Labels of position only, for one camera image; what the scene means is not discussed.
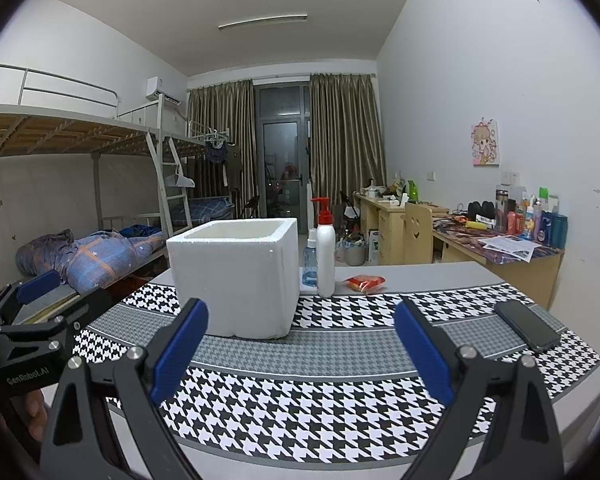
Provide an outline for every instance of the door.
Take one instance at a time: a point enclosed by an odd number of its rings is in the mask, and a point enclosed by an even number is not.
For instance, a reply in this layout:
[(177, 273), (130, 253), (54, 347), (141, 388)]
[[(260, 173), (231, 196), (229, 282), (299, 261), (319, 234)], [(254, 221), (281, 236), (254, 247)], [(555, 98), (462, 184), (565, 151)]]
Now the door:
[(256, 87), (260, 211), (266, 218), (297, 218), (301, 234), (307, 232), (307, 95), (308, 86), (298, 83)]

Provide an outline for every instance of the curtain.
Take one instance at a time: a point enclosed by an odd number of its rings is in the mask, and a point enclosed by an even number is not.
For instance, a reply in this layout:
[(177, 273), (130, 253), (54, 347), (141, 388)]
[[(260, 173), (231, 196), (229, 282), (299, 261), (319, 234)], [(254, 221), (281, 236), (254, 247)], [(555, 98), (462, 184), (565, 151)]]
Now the curtain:
[(311, 180), (332, 202), (370, 178), (385, 182), (384, 149), (369, 75), (311, 76)]
[[(189, 91), (189, 119), (223, 131), (229, 129), (230, 142), (240, 148), (242, 182), (234, 195), (236, 214), (244, 203), (256, 195), (256, 130), (251, 80), (223, 83)], [(194, 197), (227, 195), (222, 178), (222, 164), (205, 160), (204, 155), (187, 159), (187, 174), (196, 187)]]

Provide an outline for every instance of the door frame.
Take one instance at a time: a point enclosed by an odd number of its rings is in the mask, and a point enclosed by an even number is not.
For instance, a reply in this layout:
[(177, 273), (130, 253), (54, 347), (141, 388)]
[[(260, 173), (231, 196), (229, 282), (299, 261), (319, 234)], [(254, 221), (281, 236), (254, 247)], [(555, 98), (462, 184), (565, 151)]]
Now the door frame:
[[(298, 128), (298, 171), (301, 175), (300, 183), (300, 219), (298, 221), (298, 233), (307, 234), (307, 204), (306, 204), (306, 184), (309, 180), (309, 139), (307, 122), (311, 120), (311, 115), (307, 113), (307, 106), (304, 102), (304, 88), (309, 86), (308, 81), (295, 81), (289, 83), (277, 83), (268, 85), (257, 85), (254, 87), (254, 103), (256, 107), (256, 162), (258, 171), (258, 186), (262, 190), (260, 193), (260, 217), (267, 217), (267, 189), (264, 171), (264, 125), (295, 123)], [(298, 87), (300, 94), (300, 114), (290, 116), (266, 116), (260, 115), (260, 90), (267, 88)]]

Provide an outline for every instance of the white bottle cap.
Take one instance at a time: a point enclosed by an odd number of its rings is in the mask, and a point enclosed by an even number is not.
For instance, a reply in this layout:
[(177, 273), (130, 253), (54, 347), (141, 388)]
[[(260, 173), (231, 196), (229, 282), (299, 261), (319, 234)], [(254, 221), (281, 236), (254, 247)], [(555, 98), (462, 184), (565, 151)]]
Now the white bottle cap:
[(306, 246), (314, 248), (318, 241), (318, 231), (316, 229), (309, 229), (309, 238), (306, 241)]

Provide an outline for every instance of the black smartphone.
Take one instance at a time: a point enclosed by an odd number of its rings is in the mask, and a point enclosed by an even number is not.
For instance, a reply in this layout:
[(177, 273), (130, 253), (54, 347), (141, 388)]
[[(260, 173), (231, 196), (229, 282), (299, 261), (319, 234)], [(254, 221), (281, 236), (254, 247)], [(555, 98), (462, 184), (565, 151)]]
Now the black smartphone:
[(560, 334), (519, 301), (496, 303), (494, 310), (534, 352), (560, 344)]

